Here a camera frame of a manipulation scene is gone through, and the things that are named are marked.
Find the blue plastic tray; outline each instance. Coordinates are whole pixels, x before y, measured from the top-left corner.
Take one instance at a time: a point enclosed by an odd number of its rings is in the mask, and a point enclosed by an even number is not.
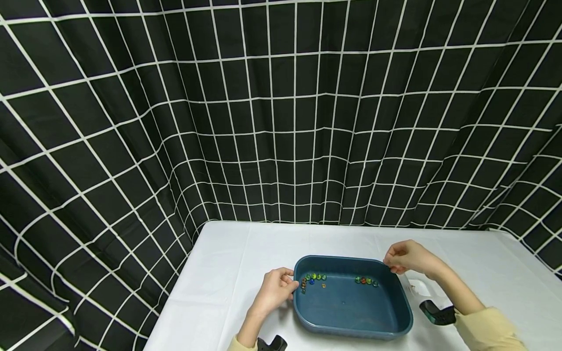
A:
[[[294,293],[298,319],[311,332],[391,340],[405,335],[413,324],[412,310],[398,277],[375,259],[304,256],[294,267],[294,278],[312,273],[326,280],[308,281],[303,294]],[[355,277],[371,278],[378,287],[355,283]]]

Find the black clamp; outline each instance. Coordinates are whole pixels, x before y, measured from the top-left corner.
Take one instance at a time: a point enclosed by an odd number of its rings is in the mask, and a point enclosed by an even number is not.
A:
[[[257,349],[258,351],[285,351],[287,348],[287,342],[276,335],[270,345],[267,345],[262,338],[257,338]]]
[[[435,325],[449,325],[456,322],[455,306],[439,309],[433,301],[425,300],[420,303],[420,309],[427,319]]]

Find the white tablecloth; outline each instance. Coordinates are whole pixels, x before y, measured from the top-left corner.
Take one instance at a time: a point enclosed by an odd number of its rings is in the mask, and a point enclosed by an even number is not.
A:
[[[392,243],[405,239],[415,239],[440,256],[484,304],[502,310],[530,350],[561,350],[562,282],[508,234],[218,221],[204,226],[145,351],[225,350],[265,272],[293,268],[308,254],[382,260]],[[260,337],[269,343],[279,334],[290,351],[466,350],[453,326],[432,325],[418,308],[426,299],[417,294],[427,294],[424,286],[440,307],[449,304],[443,291],[415,272],[401,281],[414,326],[397,340],[311,334],[302,328],[291,304],[269,316]]]

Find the tray rim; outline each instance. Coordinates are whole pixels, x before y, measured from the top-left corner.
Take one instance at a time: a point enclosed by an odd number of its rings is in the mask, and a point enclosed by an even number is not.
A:
[[[301,257],[297,261],[297,263],[295,263],[294,271],[297,270],[298,265],[301,263],[301,261],[303,261],[306,258],[311,258],[311,257],[348,259],[348,260],[353,260],[353,261],[371,261],[371,262],[379,263],[381,265],[385,265],[383,262],[379,261],[378,259],[374,259],[374,258],[360,258],[360,257],[347,257],[347,256],[328,256],[328,255],[306,255],[306,256]],[[404,299],[404,302],[406,303],[408,313],[410,315],[410,323],[408,323],[408,326],[406,327],[406,329],[404,329],[402,331],[399,331],[399,332],[364,331],[364,330],[359,330],[359,329],[350,329],[350,328],[340,328],[340,327],[330,327],[330,326],[316,325],[316,324],[312,324],[310,321],[308,321],[306,318],[304,318],[304,316],[301,314],[301,311],[297,307],[297,299],[298,298],[293,299],[293,308],[294,308],[295,312],[297,313],[298,319],[301,321],[302,324],[306,325],[308,327],[308,329],[314,329],[318,332],[330,332],[330,334],[339,334],[339,335],[344,335],[344,336],[362,335],[362,336],[366,336],[366,337],[370,337],[370,338],[378,336],[378,337],[381,337],[383,339],[395,339],[395,338],[398,338],[400,336],[406,335],[412,329],[413,324],[414,324],[414,314],[412,313],[412,308],[410,306],[410,302],[408,301],[408,298],[406,297],[406,293],[404,292],[404,287],[402,287],[401,282],[400,282],[400,286],[402,288],[402,289],[400,289],[400,291],[402,293],[401,296]]]

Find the black curtain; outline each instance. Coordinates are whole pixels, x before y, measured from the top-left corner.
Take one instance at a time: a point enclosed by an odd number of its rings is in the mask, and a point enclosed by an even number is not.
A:
[[[140,350],[209,220],[562,268],[558,0],[0,2],[0,348]]]

